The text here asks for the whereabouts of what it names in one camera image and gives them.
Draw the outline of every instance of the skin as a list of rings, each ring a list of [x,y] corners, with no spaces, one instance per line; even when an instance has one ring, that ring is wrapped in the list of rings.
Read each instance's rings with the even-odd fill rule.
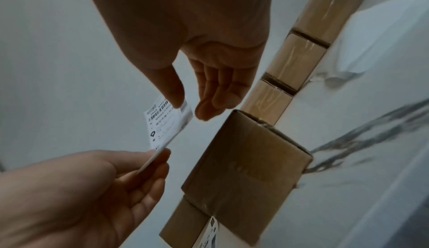
[[[179,50],[198,81],[195,115],[209,120],[249,91],[269,34],[271,0],[93,0],[124,55],[172,103],[185,91]]]
[[[164,193],[165,150],[91,151],[0,175],[0,247],[117,248]]]

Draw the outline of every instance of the brown box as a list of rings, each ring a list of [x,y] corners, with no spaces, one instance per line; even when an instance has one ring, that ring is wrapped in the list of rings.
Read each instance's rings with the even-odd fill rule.
[[[183,198],[162,229],[160,237],[172,248],[191,248],[209,218]]]
[[[186,200],[253,246],[311,161],[266,122],[234,110],[182,190]]]
[[[291,101],[286,92],[259,80],[241,110],[274,126]]]
[[[267,73],[298,91],[325,52],[325,48],[298,35],[290,34],[268,67]]]
[[[331,45],[363,0],[310,0],[293,30]]]

